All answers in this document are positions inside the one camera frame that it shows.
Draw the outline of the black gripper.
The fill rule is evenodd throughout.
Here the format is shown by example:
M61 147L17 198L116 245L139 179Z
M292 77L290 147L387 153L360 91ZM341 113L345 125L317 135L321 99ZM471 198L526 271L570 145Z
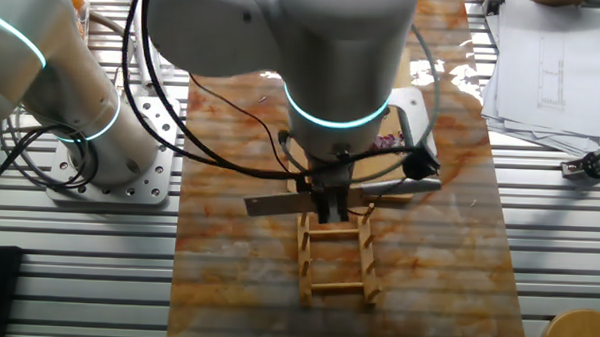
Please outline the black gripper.
M316 195L316 214L320 224L349 220L347 197L353 169L353 164L340 165L311 176L311 192Z

